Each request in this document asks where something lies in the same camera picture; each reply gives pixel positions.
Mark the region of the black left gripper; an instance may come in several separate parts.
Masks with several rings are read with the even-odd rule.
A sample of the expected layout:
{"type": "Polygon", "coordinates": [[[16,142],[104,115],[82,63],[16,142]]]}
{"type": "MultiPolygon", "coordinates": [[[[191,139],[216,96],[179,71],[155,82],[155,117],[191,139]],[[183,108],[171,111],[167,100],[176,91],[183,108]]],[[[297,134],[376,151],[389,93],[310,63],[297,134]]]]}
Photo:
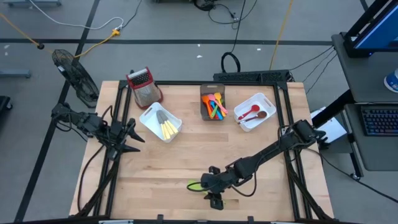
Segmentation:
{"type": "Polygon", "coordinates": [[[113,121],[109,128],[109,143],[108,152],[140,152],[139,149],[131,147],[125,144],[126,133],[132,139],[139,142],[145,142],[136,132],[136,120],[130,118],[127,124],[123,124],[120,121],[113,121]]]}

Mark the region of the large green silicone spoon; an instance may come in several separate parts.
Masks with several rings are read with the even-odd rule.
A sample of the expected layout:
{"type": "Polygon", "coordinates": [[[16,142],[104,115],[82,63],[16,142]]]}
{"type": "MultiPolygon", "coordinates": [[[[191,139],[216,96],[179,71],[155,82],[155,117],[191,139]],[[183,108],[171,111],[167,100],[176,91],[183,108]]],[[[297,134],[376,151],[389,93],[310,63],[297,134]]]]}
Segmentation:
{"type": "Polygon", "coordinates": [[[191,192],[201,192],[205,194],[204,199],[205,200],[210,200],[210,196],[208,194],[213,194],[210,192],[209,187],[203,187],[201,182],[195,182],[193,180],[190,180],[187,185],[187,189],[191,192]]]}

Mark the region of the brown wooden spoon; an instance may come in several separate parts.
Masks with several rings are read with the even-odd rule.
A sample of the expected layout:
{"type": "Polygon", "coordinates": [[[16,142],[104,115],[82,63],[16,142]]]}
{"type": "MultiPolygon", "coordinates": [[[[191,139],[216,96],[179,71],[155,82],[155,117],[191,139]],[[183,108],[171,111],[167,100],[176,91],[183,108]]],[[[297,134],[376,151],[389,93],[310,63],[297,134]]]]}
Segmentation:
{"type": "Polygon", "coordinates": [[[267,113],[265,111],[260,111],[260,112],[258,112],[257,115],[255,115],[251,118],[245,119],[245,120],[241,120],[240,122],[238,122],[238,124],[243,124],[243,123],[246,123],[246,122],[254,120],[254,119],[262,119],[262,118],[265,118],[266,116],[267,116],[267,113]]]}

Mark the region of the large red silicone spoon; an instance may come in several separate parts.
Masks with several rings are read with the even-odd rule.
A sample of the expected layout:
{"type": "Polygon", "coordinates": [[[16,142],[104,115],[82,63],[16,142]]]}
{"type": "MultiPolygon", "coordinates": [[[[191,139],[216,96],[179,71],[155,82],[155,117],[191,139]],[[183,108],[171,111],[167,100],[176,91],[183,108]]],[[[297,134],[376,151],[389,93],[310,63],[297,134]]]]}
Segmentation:
{"type": "Polygon", "coordinates": [[[258,105],[252,105],[251,109],[249,111],[245,112],[244,114],[242,114],[238,119],[242,120],[243,118],[245,118],[251,112],[257,112],[259,110],[260,110],[260,107],[258,105]]]}

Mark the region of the small orange silicone spoon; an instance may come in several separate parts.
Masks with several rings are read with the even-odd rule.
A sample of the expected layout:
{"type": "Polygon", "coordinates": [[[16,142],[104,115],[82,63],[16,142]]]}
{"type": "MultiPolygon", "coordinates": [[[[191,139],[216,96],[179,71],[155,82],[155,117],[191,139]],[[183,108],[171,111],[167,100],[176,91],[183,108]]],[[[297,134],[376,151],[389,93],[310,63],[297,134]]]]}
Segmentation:
{"type": "Polygon", "coordinates": [[[202,102],[205,104],[205,106],[206,106],[206,108],[207,108],[209,117],[210,117],[211,119],[213,119],[214,116],[212,115],[212,110],[211,110],[211,106],[210,106],[210,99],[209,99],[208,95],[203,95],[203,96],[201,97],[201,99],[202,99],[202,102]]]}

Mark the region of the white plastic bin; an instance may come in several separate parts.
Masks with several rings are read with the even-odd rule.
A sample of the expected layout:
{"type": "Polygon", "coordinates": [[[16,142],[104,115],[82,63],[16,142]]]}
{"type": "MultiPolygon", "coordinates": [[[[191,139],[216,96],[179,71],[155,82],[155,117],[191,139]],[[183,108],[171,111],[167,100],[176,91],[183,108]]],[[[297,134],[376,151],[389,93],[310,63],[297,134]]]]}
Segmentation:
{"type": "Polygon", "coordinates": [[[170,139],[164,140],[162,135],[162,130],[160,128],[159,122],[157,120],[156,112],[162,110],[168,117],[171,123],[178,129],[178,133],[182,128],[182,120],[175,117],[172,113],[167,111],[160,103],[153,103],[148,109],[145,110],[139,117],[140,122],[150,129],[159,139],[163,142],[170,142],[177,134],[170,136],[170,139]]]}
{"type": "Polygon", "coordinates": [[[246,101],[242,102],[240,105],[234,108],[234,119],[237,123],[241,121],[238,118],[245,112],[249,111],[252,105],[258,105],[260,107],[260,110],[257,112],[251,112],[242,120],[251,118],[257,115],[258,112],[260,111],[265,111],[267,113],[267,116],[262,119],[254,119],[246,123],[239,124],[240,127],[245,132],[250,132],[257,126],[259,126],[261,123],[269,119],[271,116],[273,116],[276,112],[276,107],[271,103],[271,101],[269,101],[269,99],[263,93],[256,93],[255,95],[248,98],[246,101]]]}

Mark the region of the red metal box grater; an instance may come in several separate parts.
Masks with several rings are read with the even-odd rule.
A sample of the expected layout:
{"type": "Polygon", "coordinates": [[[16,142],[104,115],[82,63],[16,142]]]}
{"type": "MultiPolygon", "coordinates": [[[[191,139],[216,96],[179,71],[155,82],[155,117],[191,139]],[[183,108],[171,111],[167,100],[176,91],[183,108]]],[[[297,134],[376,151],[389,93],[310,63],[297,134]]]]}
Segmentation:
{"type": "Polygon", "coordinates": [[[153,76],[148,67],[142,70],[131,70],[126,75],[127,83],[132,89],[134,99],[140,109],[147,109],[153,103],[161,103],[163,94],[155,84],[153,76]]]}

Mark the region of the grey translucent plastic bin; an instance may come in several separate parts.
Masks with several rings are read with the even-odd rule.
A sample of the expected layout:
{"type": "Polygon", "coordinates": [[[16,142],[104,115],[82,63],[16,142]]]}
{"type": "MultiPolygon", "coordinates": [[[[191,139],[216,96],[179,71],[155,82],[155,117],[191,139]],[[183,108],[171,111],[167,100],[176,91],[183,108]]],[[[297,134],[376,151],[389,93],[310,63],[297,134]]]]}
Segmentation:
{"type": "MultiPolygon", "coordinates": [[[[201,113],[202,120],[204,120],[204,121],[222,121],[222,120],[224,120],[224,116],[221,114],[221,110],[220,110],[219,106],[217,107],[216,115],[214,116],[213,119],[211,119],[208,115],[207,108],[201,99],[201,97],[203,95],[209,95],[209,94],[214,94],[216,92],[220,92],[221,97],[222,97],[221,102],[222,102],[224,108],[226,108],[224,91],[225,91],[225,86],[223,84],[203,84],[200,87],[200,113],[201,113]]],[[[217,106],[217,104],[214,101],[210,100],[210,106],[211,106],[211,110],[213,111],[213,108],[215,106],[217,106]]]]}

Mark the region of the white flat box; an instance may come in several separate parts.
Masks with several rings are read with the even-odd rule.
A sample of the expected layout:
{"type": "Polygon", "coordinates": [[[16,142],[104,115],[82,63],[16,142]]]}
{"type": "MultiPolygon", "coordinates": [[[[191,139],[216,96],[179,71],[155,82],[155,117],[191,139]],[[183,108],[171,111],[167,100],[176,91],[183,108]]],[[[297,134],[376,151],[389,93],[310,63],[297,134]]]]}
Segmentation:
{"type": "Polygon", "coordinates": [[[334,140],[347,134],[345,128],[339,123],[339,121],[332,117],[326,123],[317,128],[317,131],[323,131],[326,134],[322,137],[322,141],[325,143],[331,143],[334,140]]]}

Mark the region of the black caster base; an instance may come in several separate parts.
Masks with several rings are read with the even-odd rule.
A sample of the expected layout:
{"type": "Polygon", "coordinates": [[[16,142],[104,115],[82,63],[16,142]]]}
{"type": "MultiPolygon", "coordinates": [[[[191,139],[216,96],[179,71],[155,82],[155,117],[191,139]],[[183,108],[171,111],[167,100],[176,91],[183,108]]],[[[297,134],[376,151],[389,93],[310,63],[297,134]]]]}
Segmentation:
{"type": "Polygon", "coordinates": [[[11,98],[8,96],[0,96],[0,113],[11,110],[13,105],[11,104],[11,98]]]}

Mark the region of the grey computer cart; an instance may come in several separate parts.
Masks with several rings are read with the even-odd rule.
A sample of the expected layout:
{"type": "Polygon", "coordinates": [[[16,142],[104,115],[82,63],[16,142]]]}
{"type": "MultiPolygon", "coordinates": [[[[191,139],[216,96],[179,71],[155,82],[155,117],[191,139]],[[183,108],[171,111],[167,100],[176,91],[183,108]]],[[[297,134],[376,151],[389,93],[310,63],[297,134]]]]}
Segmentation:
{"type": "Polygon", "coordinates": [[[398,111],[398,93],[388,90],[384,77],[398,67],[398,52],[376,52],[368,58],[351,58],[343,46],[341,34],[331,37],[349,90],[345,95],[351,99],[343,103],[343,121],[348,128],[351,144],[351,160],[355,179],[368,171],[398,171],[398,134],[365,135],[361,108],[388,109],[398,111]]]}

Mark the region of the white blue container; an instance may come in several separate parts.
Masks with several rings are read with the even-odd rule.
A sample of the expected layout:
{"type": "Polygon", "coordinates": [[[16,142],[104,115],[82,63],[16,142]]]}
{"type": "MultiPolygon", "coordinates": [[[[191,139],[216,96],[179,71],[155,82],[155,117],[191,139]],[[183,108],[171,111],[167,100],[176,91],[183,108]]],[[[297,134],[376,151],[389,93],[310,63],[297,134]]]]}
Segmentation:
{"type": "Polygon", "coordinates": [[[398,93],[398,68],[384,77],[383,83],[388,90],[398,93]]]}

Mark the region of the blue screen computer monitor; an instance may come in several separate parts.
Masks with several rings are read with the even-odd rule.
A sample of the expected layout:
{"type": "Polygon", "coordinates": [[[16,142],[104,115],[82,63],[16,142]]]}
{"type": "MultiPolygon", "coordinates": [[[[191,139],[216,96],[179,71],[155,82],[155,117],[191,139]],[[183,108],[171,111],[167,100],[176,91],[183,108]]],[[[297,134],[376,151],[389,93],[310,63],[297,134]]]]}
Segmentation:
{"type": "Polygon", "coordinates": [[[351,58],[398,52],[398,0],[390,0],[358,35],[345,39],[344,46],[351,58]]]}

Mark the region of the black monitor stand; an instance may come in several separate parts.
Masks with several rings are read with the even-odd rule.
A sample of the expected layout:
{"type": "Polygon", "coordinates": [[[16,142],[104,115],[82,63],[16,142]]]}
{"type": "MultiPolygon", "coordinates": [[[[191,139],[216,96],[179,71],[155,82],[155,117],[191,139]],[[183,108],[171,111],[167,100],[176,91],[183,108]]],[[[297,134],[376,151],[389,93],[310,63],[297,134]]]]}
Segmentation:
{"type": "Polygon", "coordinates": [[[352,28],[346,33],[343,34],[343,38],[351,38],[352,36],[356,36],[362,30],[362,28],[370,22],[373,17],[381,11],[381,9],[387,5],[390,0],[375,0],[364,12],[364,14],[354,23],[352,28]]]}

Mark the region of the black aluminium table frame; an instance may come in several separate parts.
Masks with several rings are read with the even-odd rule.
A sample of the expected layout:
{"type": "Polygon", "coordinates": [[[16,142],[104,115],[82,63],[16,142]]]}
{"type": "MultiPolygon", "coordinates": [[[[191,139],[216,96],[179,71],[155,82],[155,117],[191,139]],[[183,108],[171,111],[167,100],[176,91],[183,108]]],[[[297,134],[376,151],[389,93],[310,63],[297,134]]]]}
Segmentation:
{"type": "Polygon", "coordinates": [[[241,157],[250,156],[277,139],[280,124],[310,119],[305,90],[301,83],[288,83],[285,90],[272,86],[227,86],[226,106],[232,111],[256,93],[263,93],[280,111],[250,132],[243,131],[229,113],[223,121],[201,118],[200,82],[163,81],[158,86],[162,106],[178,119],[182,128],[165,143],[143,124],[136,132],[142,142],[128,140],[136,152],[121,158],[113,205],[102,201],[99,213],[111,218],[195,221],[292,221],[294,211],[290,196],[285,159],[279,155],[260,166],[257,180],[238,190],[223,194],[224,209],[215,210],[203,193],[187,190],[210,166],[224,168],[241,157]]]}

